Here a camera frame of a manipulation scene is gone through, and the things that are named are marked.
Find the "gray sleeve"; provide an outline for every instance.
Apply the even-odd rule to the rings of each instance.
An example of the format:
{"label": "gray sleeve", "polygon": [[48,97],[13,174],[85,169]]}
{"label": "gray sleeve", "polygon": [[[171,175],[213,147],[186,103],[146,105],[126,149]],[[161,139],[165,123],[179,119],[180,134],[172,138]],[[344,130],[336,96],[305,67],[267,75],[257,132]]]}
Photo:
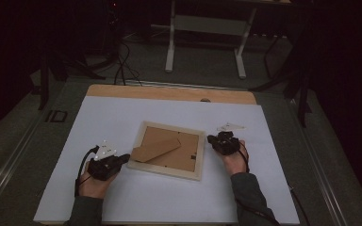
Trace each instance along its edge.
{"label": "gray sleeve", "polygon": [[65,222],[67,226],[100,226],[104,200],[91,197],[75,197],[72,215]]}
{"label": "gray sleeve", "polygon": [[274,225],[260,215],[246,210],[247,207],[274,218],[272,210],[267,207],[266,198],[261,193],[258,181],[252,173],[236,173],[231,176],[231,183],[235,199],[239,202],[237,204],[239,225]]}

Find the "white table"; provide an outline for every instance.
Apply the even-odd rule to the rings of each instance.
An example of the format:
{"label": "white table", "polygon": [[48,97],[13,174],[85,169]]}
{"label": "white table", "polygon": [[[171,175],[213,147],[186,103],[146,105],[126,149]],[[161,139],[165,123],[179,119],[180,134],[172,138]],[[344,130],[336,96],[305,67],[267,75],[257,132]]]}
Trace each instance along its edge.
{"label": "white table", "polygon": [[[182,95],[216,93],[248,97],[248,92],[191,89],[129,89]],[[259,105],[202,103],[110,97],[89,92],[79,110],[72,131],[52,173],[34,217],[43,224],[66,221],[74,202],[74,179],[82,157],[103,139],[111,142],[118,155],[131,153],[142,121],[155,121],[217,135],[217,127],[232,122],[246,126],[235,136],[246,140],[250,168],[260,183],[268,206],[281,223],[299,224],[284,172],[269,128]],[[230,180],[222,161],[206,143],[202,180],[191,181],[123,167],[111,184],[104,202],[103,222],[133,223],[234,223],[237,221]]]}

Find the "wooden picture frame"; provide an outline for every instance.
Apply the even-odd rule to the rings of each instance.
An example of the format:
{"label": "wooden picture frame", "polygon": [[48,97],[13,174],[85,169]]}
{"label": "wooden picture frame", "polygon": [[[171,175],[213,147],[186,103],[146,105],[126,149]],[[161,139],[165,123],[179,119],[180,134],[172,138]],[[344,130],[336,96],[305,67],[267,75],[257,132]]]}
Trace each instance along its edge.
{"label": "wooden picture frame", "polygon": [[134,170],[200,181],[206,138],[205,131],[143,121],[134,147],[138,148],[149,142],[174,137],[179,139],[180,148],[144,163],[130,159],[127,166]]}

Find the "hand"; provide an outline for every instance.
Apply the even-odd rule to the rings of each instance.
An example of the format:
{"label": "hand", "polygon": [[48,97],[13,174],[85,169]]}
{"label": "hand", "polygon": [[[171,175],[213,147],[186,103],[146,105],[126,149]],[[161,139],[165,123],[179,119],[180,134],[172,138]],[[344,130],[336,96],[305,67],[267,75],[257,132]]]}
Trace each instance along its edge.
{"label": "hand", "polygon": [[[239,143],[240,143],[240,151],[243,153],[243,155],[245,155],[246,159],[249,160],[248,152],[245,149],[245,141],[240,140]],[[222,155],[220,153],[217,153],[217,155],[222,159],[225,169],[227,170],[230,176],[238,172],[246,172],[246,167],[247,167],[246,163],[239,152],[235,152],[230,155]]]}
{"label": "hand", "polygon": [[80,196],[87,196],[97,199],[103,199],[106,195],[107,188],[110,183],[116,178],[117,174],[111,176],[106,181],[96,180],[88,173],[90,162],[85,164],[84,173],[81,175],[80,182],[84,182],[79,187]]}

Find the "dark background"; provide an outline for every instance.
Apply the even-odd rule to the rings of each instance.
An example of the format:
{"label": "dark background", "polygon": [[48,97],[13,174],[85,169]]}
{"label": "dark background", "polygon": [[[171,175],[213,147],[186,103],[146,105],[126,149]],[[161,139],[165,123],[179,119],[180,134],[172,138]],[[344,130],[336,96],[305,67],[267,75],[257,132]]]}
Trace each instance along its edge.
{"label": "dark background", "polygon": [[[149,33],[149,23],[169,22],[170,1],[128,2],[122,19],[141,33]],[[52,21],[54,18],[66,20],[70,5],[71,1],[44,5],[34,0],[0,1],[0,119],[32,90],[28,76],[40,67],[41,37],[60,25]],[[362,185],[362,1],[335,1],[330,6],[311,20],[311,29],[301,36],[299,48],[294,50],[299,57],[292,60],[313,61],[310,88],[316,91]],[[276,33],[277,25],[269,25],[272,13],[260,13],[254,24],[256,31]],[[60,29],[72,35],[66,25]],[[312,60],[309,56],[316,44],[322,48]]]}

